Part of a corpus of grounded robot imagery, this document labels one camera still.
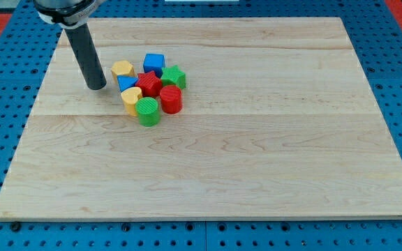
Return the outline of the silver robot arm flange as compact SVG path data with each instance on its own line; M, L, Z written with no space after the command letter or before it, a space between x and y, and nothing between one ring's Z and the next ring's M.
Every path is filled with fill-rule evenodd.
M39 17L63 29L76 29L86 24L90 15L106 0L33 0Z

